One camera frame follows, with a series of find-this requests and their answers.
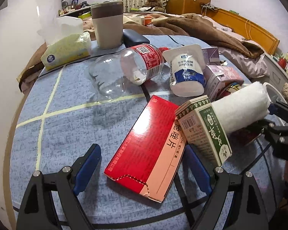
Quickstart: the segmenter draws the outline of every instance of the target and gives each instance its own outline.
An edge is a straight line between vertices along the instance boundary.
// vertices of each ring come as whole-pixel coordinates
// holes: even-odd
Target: blue tablecloth
[[[209,47],[203,41],[187,36],[146,37],[156,47],[174,48],[182,44]],[[93,56],[114,53],[124,48],[122,45],[117,49],[101,50],[96,42],[92,42],[92,46]],[[96,143],[101,147],[102,160],[86,190],[78,196],[96,229],[189,229],[190,219],[185,212],[191,211],[196,219],[206,201],[206,195],[199,190],[184,163],[178,169],[180,181],[171,185],[161,204],[133,193],[103,174],[147,100],[142,88],[135,86],[120,100],[103,104],[95,101],[94,90],[85,75],[87,66],[95,59],[91,57],[51,71],[40,77],[33,86],[18,120],[11,153],[10,188],[16,217],[28,181],[36,169],[43,174],[57,172],[63,166],[73,164],[91,144]],[[246,83],[250,83],[238,72]],[[162,73],[146,82],[145,87],[150,96],[155,94],[181,105],[187,98],[171,93],[169,75],[170,68],[166,63]],[[272,156],[272,148],[269,148],[262,136],[244,147],[232,144],[232,150],[233,155],[223,165],[224,169],[240,173],[249,166],[270,219],[276,203],[282,198],[285,162]],[[228,193],[215,229],[223,228],[232,195]],[[53,198],[59,219],[63,225],[67,225],[57,192],[53,192]]]

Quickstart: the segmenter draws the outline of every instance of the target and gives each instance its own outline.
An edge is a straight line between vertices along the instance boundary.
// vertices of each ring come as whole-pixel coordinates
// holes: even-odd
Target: red medicine box
[[[162,202],[186,144],[174,113],[178,107],[153,95],[109,162],[105,175],[142,196]]]

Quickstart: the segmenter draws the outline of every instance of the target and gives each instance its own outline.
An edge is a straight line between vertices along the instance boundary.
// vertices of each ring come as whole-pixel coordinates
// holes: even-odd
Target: yellow tissue box
[[[56,43],[49,45],[41,61],[49,71],[68,62],[89,56],[91,38],[88,32],[71,34]]]

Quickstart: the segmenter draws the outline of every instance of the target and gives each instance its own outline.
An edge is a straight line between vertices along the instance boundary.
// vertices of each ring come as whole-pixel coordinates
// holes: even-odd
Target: yellow tape line
[[[141,98],[141,97],[145,97],[145,95],[144,94],[136,94],[136,95],[124,96],[124,97],[120,97],[120,98],[117,98],[115,100],[109,101],[107,103],[114,103],[114,102],[117,102],[117,101],[123,101],[123,100]],[[21,122],[21,123],[19,123],[16,126],[16,128],[18,128],[20,126],[23,126],[23,125],[26,125],[28,123],[37,121],[37,120],[41,120],[43,118],[48,118],[48,117],[56,116],[56,115],[59,115],[59,114],[68,113],[68,112],[72,112],[72,111],[76,111],[76,110],[79,110],[79,109],[88,108],[88,107],[92,107],[92,106],[96,106],[96,105],[100,105],[100,104],[104,104],[104,103],[106,103],[106,102],[102,101],[102,102],[84,103],[84,104],[80,104],[80,105],[77,105],[77,106],[74,106],[74,107],[70,107],[70,108],[67,108],[67,109],[62,109],[62,110],[59,110],[59,111],[46,113],[45,115],[43,114],[41,116],[37,116],[37,117],[31,118],[29,120],[26,120],[24,122]]]
[[[50,97],[48,99],[48,102],[47,102],[47,105],[46,105],[46,108],[44,110],[44,113],[42,114],[41,118],[42,118],[42,123],[41,123],[41,128],[40,128],[40,133],[38,135],[38,140],[37,140],[37,158],[36,158],[36,165],[35,165],[35,170],[39,170],[40,169],[40,161],[41,161],[41,151],[42,151],[42,135],[43,135],[43,129],[44,129],[44,122],[45,122],[45,115],[47,114],[47,110],[50,106],[50,103],[54,97],[54,94],[55,94],[55,91],[59,85],[59,81],[60,81],[60,78],[62,76],[62,71],[64,69],[65,66],[63,66],[63,68],[60,70],[59,72],[59,75],[56,79],[56,83],[53,87],[53,90],[50,94]]]

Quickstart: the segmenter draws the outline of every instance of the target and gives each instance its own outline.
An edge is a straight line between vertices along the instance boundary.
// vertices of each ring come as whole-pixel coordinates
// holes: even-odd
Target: tissue
[[[212,103],[226,134],[263,119],[269,105],[266,88],[259,82]]]
[[[47,50],[41,57],[47,70],[90,55],[90,34],[83,33],[80,18],[56,18],[38,33],[47,44]]]

